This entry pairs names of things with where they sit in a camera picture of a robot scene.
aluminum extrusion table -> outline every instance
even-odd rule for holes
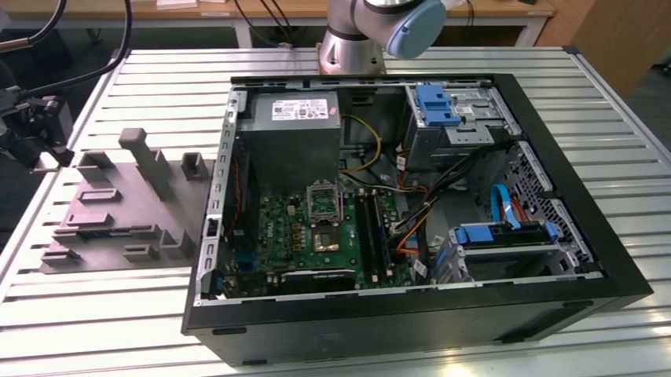
[[[81,180],[50,173],[0,257],[0,375],[669,375],[671,156],[581,55],[562,49],[431,49],[390,73],[517,75],[655,294],[535,343],[230,368],[179,333],[190,268],[43,275],[44,247]],[[98,83],[71,147],[131,161],[143,127],[169,159],[217,156],[230,78],[317,73],[313,49],[134,51]]]

green circuit board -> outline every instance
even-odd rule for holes
[[[342,216],[338,224],[309,221],[307,194],[262,197],[259,211],[259,244],[254,273],[243,274],[238,280],[249,296],[265,295],[265,283],[289,271],[349,269],[357,271],[357,287],[403,287],[410,285],[407,262],[395,263],[389,276],[371,278],[366,274],[361,251],[355,201],[358,194],[342,195]],[[314,202],[326,205],[329,198]],[[397,202],[391,193],[378,196],[385,222],[398,221]]]

black cable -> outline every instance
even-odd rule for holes
[[[355,177],[350,173],[341,172],[341,174],[345,175],[351,181],[354,181],[361,186],[371,187],[374,189],[389,189],[390,191],[397,191],[397,192],[398,191],[409,192],[409,190],[395,188],[394,186],[390,186],[390,185],[378,185],[375,183],[363,182],[358,177]]]
[[[290,36],[290,30],[287,30],[285,28],[285,25],[281,24],[281,20],[275,17],[275,13],[273,13],[271,11],[271,7],[269,6],[269,4],[266,3],[266,0],[259,0],[263,4],[263,8],[266,8],[266,11],[269,12],[269,14],[271,15],[273,19],[275,20],[275,24],[278,25],[278,27],[281,28],[282,30],[282,33],[285,34],[285,36],[287,37],[287,42],[291,43],[291,36]]]
[[[471,0],[466,0],[469,4],[469,20],[466,23],[466,26],[473,26],[475,25],[475,8],[473,7]]]
[[[50,35],[59,20],[62,19],[63,12],[66,12],[67,0],[59,0],[56,5],[56,10],[54,11],[52,18],[47,21],[47,25],[42,28],[42,30],[32,36],[28,37],[28,41],[31,45],[36,45],[42,40]]]
[[[425,197],[422,199],[422,207],[407,217],[399,221],[395,228],[399,229],[406,224],[409,224],[413,220],[421,218],[427,210],[431,210],[435,202],[439,200],[441,193],[445,189],[450,187],[454,183],[457,183],[462,178],[466,177],[469,171],[473,169],[475,162],[483,156],[486,156],[491,152],[502,151],[509,149],[515,144],[515,141],[502,141],[494,145],[487,145],[485,147],[478,148],[473,151],[469,156],[462,158],[445,172],[441,174],[439,179],[431,184],[429,191],[425,193]]]
[[[102,69],[90,72],[86,75],[82,75],[79,77],[56,82],[46,86],[40,86],[39,88],[35,89],[26,90],[22,95],[23,99],[27,99],[30,97],[43,97],[56,92],[58,90],[67,88],[68,86],[74,86],[90,79],[103,76],[107,72],[113,71],[119,66],[122,61],[126,59],[126,54],[129,52],[130,47],[130,36],[134,29],[134,10],[131,7],[131,0],[125,0],[125,7],[126,7],[125,37],[122,39],[122,45],[115,60]]]
[[[281,11],[281,14],[282,14],[282,18],[285,19],[285,22],[287,22],[287,30],[290,31],[291,33],[291,24],[290,24],[290,19],[287,18],[287,15],[285,14],[285,11],[282,10],[281,6],[278,5],[277,1],[275,0],[271,0],[273,4],[275,5],[277,7],[277,10]]]
[[[241,3],[238,2],[238,0],[233,0],[233,2],[235,2],[235,7],[237,7],[238,11],[241,12],[241,16],[243,16],[245,22],[247,22],[247,25],[250,26],[250,30],[257,35],[257,37],[259,39],[262,39],[262,42],[265,42],[267,45],[270,45],[273,47],[279,47],[281,45],[278,45],[275,42],[271,42],[266,37],[263,37],[259,34],[257,28],[253,25],[253,22],[250,21],[250,19],[247,18],[247,15],[243,12],[243,8],[241,8]]]
[[[429,277],[431,276],[431,265],[429,263],[430,254],[429,254],[429,241],[427,241],[427,222],[425,222],[419,226],[418,230],[415,231],[415,235],[418,237],[418,252],[419,252],[418,258],[422,264],[427,267],[427,273],[426,273],[427,276],[422,276],[418,273],[415,283],[417,285],[425,285],[427,284]]]
[[[363,155],[359,155],[359,161],[361,161],[362,166],[366,165],[366,152]],[[375,163],[370,167],[367,167],[365,169],[365,171],[374,178],[374,180],[378,184],[385,185],[385,181],[382,180],[381,176],[375,173],[375,171],[373,169],[373,167],[375,166]]]

wooden desk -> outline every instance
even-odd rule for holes
[[[255,26],[274,26],[259,0],[239,0],[243,12]],[[291,24],[297,26],[326,26],[329,0],[278,0]],[[546,20],[555,15],[549,0],[535,5],[518,0],[473,0],[474,24],[478,26],[523,26],[517,46],[534,46]],[[40,28],[52,14],[56,0],[0,0],[3,9],[12,18],[12,28]],[[137,27],[235,27],[238,45],[253,47],[253,36],[233,1],[226,4],[202,2],[198,8],[158,10],[155,2],[134,4]],[[125,9],[122,0],[70,0],[62,28],[122,27]],[[469,22],[469,6],[461,5],[449,11],[446,25]]]

sticker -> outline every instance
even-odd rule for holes
[[[527,12],[529,16],[551,16],[553,11],[547,10],[533,10],[531,12]]]
[[[431,241],[431,247],[441,247],[443,245],[445,238],[442,236],[434,236],[434,241]]]
[[[413,268],[418,271],[418,274],[422,275],[422,277],[427,277],[427,266],[419,261],[419,259],[415,259]]]
[[[455,106],[454,107],[454,111],[458,113],[458,114],[473,114],[473,108],[471,106],[467,106],[467,105],[462,105],[462,106]]]
[[[230,12],[202,12],[201,16],[203,17],[229,17],[231,16]]]
[[[273,102],[273,120],[329,119],[326,100]]]
[[[403,156],[397,156],[397,168],[399,170],[406,170],[406,158]]]

